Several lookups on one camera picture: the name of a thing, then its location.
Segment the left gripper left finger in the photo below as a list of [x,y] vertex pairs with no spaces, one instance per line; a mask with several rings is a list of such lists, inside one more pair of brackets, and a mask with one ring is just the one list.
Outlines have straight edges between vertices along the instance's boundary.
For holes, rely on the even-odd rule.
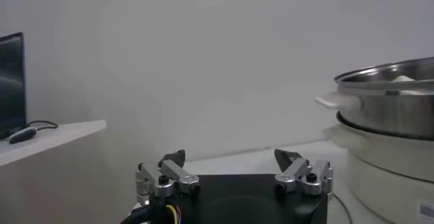
[[176,194],[195,197],[200,192],[198,175],[187,172],[183,166],[186,152],[184,149],[169,153],[152,166],[138,164],[135,172],[136,199],[140,205],[151,202],[151,197],[167,199]]

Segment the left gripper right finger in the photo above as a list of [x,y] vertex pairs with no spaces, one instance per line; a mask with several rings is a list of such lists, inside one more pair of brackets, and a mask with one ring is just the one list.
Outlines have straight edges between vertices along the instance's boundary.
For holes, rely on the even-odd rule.
[[274,150],[274,156],[281,170],[275,175],[277,195],[287,195],[296,190],[309,196],[332,194],[334,169],[329,161],[311,163],[301,154],[283,149]]

